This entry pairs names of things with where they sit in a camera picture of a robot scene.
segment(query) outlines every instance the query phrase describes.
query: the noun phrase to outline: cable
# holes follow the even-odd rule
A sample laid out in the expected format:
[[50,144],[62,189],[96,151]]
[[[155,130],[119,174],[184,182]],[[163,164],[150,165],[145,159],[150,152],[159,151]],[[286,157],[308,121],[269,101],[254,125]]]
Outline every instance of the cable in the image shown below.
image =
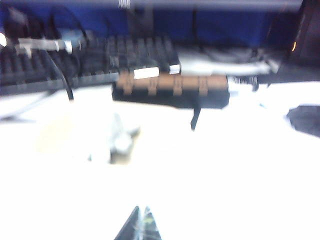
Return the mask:
[[72,89],[71,89],[71,86],[70,86],[70,83],[68,81],[68,78],[65,77],[64,73],[61,71],[61,69],[56,65],[55,61],[52,59],[52,57],[50,56],[50,54],[46,51],[46,55],[48,57],[48,59],[50,60],[51,62],[51,65],[52,65],[52,69],[54,70],[54,72],[61,78],[63,84],[64,84],[64,87],[65,87],[65,90],[66,90],[66,93],[68,95],[68,98],[69,98],[69,101],[72,101],[74,99],[74,94],[72,92]]
[[78,20],[78,18],[75,16],[75,14],[72,11],[70,11],[68,8],[66,8],[63,5],[53,6],[52,9],[51,9],[49,23],[51,24],[51,26],[52,26],[52,28],[54,30],[55,37],[56,38],[60,38],[61,37],[60,34],[58,33],[58,29],[57,29],[57,26],[56,26],[56,18],[55,18],[57,13],[61,14],[61,12],[62,12],[61,10],[63,10],[65,13],[69,14],[73,18],[76,26],[81,30],[81,32],[83,34],[83,37],[85,39],[88,39],[87,38],[87,33],[86,33],[85,29],[83,28],[81,22]]

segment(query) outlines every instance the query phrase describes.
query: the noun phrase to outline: brown tape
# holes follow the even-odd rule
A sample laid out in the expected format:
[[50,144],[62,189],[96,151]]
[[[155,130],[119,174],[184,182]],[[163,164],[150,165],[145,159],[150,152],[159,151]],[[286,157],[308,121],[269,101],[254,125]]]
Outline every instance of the brown tape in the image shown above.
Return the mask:
[[183,90],[199,91],[206,96],[211,90],[227,90],[227,77],[223,75],[212,76],[181,76],[179,74],[160,74],[158,77],[134,79],[134,75],[121,72],[116,83],[118,89],[124,94],[131,94],[133,89],[148,89],[149,95],[155,95],[157,90],[173,90],[174,95],[181,95]]

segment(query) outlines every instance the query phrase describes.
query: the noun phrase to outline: blue wall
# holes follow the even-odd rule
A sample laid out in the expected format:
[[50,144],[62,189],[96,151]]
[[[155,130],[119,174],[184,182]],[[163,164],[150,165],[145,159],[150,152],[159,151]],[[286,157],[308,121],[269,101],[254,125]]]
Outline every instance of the blue wall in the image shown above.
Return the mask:
[[[48,24],[53,4],[14,4],[28,14],[37,16]],[[93,30],[98,36],[127,35],[126,12],[118,8],[107,8],[98,4],[64,4],[80,20],[83,28]],[[62,15],[60,25],[72,27],[73,19]],[[1,8],[1,19],[5,19],[5,8]],[[154,30],[158,34],[169,35],[175,41],[192,43],[196,39],[208,44],[246,45],[258,47],[291,46],[297,28],[297,14],[269,12],[154,10]]]

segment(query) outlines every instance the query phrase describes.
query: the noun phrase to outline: desk surface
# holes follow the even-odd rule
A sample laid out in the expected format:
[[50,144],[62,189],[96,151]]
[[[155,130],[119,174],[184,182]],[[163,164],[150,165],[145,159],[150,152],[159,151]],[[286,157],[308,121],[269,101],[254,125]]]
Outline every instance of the desk surface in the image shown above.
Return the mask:
[[[310,84],[306,103],[319,98]],[[107,87],[76,90],[72,105],[59,92],[24,115],[36,123],[0,124],[0,239],[112,240],[139,204],[163,240],[319,239],[320,139],[281,116],[307,91],[289,86],[204,110],[195,132],[191,110],[112,103]],[[112,111],[141,126],[126,165],[87,160]]]

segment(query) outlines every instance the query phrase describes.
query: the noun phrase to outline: black keyboard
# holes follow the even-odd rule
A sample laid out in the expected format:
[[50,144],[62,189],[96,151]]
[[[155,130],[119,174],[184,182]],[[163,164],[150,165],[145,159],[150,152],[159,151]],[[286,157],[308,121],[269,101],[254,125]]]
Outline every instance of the black keyboard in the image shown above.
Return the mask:
[[72,54],[65,50],[1,48],[0,94],[14,95],[63,89],[53,70],[52,60],[67,77],[72,88],[105,85],[118,79],[118,72],[159,67],[161,72],[179,73],[180,62],[172,42],[165,37],[95,38]]

